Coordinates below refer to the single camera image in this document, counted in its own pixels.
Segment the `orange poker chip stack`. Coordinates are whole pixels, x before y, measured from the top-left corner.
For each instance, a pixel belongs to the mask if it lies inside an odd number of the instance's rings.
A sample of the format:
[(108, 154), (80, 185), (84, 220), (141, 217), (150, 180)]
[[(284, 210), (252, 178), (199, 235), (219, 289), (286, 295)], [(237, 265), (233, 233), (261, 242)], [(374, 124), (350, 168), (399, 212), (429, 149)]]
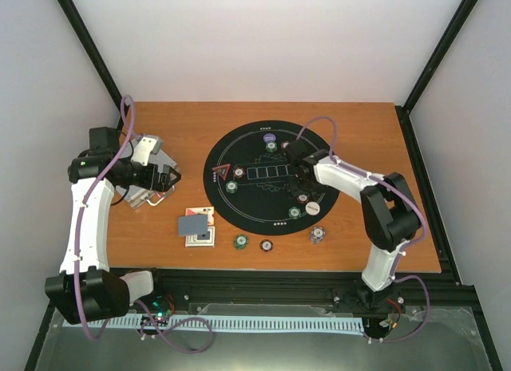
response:
[(260, 242), (259, 247), (264, 252), (269, 252), (273, 250), (274, 244), (269, 239), (264, 239)]

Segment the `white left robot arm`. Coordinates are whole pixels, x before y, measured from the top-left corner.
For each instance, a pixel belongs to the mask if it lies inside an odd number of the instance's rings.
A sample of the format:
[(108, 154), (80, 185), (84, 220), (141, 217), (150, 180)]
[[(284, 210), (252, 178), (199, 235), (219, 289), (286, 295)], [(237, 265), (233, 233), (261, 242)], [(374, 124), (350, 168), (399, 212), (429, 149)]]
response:
[[(45, 293), (71, 325), (121, 317), (137, 299), (152, 310), (166, 299), (154, 268), (111, 273), (109, 212), (116, 189), (125, 192), (124, 200), (143, 203), (157, 193), (172, 193), (181, 174), (162, 151), (159, 137), (120, 138), (114, 128), (90, 129), (89, 148), (68, 167), (73, 197), (69, 242), (58, 275), (45, 281)], [(134, 198), (127, 194), (131, 189), (139, 192)]]

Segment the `blue poker chip stack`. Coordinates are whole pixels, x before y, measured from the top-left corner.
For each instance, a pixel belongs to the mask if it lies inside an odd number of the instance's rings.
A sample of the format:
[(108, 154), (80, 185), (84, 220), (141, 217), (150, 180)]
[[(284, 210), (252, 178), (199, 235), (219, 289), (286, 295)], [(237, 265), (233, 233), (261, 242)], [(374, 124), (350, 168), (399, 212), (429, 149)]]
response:
[(326, 236), (326, 231), (322, 227), (313, 227), (310, 233), (310, 241), (313, 244), (321, 243)]

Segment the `green chip seat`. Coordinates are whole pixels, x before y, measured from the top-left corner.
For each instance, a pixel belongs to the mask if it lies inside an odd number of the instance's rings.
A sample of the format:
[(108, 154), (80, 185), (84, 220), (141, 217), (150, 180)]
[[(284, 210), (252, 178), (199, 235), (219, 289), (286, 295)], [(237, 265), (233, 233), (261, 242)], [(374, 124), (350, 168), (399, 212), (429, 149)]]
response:
[(268, 142), (266, 144), (266, 150), (268, 152), (275, 152), (277, 150), (277, 145), (275, 142)]
[(288, 215), (290, 219), (298, 219), (301, 215), (301, 210), (298, 207), (291, 207), (288, 210)]
[(235, 193), (238, 189), (238, 183), (235, 181), (228, 181), (225, 185), (226, 192)]

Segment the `blue backed card deck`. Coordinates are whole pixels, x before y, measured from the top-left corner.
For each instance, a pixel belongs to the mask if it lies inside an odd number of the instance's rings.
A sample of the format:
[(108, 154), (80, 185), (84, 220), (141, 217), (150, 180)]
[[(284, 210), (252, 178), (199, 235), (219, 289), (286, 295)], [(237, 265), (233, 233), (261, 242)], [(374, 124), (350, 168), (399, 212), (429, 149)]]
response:
[(202, 235), (208, 231), (208, 216), (203, 214), (184, 215), (178, 218), (178, 235)]

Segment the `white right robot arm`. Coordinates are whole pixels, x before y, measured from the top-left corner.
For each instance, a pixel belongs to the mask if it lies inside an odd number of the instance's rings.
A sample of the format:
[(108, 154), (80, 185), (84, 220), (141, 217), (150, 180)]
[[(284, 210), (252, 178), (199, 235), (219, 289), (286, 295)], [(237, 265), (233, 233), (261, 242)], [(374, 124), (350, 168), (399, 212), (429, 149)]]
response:
[(426, 219), (406, 179), (397, 172), (384, 176), (366, 171), (327, 150), (309, 154), (296, 142), (284, 154), (295, 169), (294, 183), (300, 191), (313, 193), (328, 187), (360, 203), (371, 248), (357, 298), (363, 310), (376, 310), (397, 281), (395, 273), (406, 248), (427, 234)]

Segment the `green chip top seat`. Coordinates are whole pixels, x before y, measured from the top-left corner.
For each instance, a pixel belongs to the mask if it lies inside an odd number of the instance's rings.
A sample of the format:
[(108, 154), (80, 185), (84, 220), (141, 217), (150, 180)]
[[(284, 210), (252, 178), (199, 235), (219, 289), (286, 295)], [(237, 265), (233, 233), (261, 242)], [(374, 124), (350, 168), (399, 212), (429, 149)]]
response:
[(275, 142), (268, 142), (266, 144), (266, 150), (268, 152), (275, 152), (277, 150), (277, 145)]

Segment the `green poker chip stack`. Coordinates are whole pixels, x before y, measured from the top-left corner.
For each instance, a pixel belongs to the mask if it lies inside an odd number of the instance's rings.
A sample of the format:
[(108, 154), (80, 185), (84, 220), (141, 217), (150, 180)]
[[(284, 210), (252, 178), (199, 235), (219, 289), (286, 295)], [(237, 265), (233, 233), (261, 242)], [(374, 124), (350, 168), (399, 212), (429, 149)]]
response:
[(234, 238), (233, 246), (237, 250), (243, 250), (244, 248), (247, 247), (248, 242), (249, 242), (249, 239), (248, 239), (248, 237), (246, 235), (237, 235)]

